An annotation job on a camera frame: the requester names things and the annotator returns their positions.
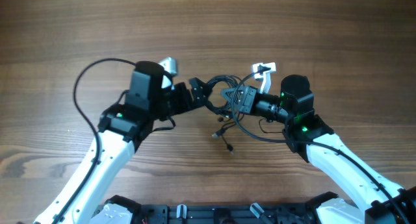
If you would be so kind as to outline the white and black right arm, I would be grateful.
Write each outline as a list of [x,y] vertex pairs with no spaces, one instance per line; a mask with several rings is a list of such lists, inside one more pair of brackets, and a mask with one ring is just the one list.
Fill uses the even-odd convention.
[[307,203],[313,223],[414,223],[415,189],[383,177],[342,142],[315,114],[314,95],[305,76],[289,75],[279,95],[240,82],[224,89],[231,114],[261,116],[284,125],[283,139],[293,153],[329,176],[353,201],[327,192]]

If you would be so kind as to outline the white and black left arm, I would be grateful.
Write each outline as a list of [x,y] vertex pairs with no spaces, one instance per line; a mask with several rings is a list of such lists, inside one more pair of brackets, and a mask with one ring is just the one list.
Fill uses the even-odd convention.
[[89,151],[56,199],[35,219],[35,223],[134,223],[141,205],[114,196],[96,209],[118,172],[132,159],[140,144],[153,132],[156,120],[204,106],[212,89],[197,78],[185,84],[173,83],[176,61],[134,64],[130,86],[105,109]]

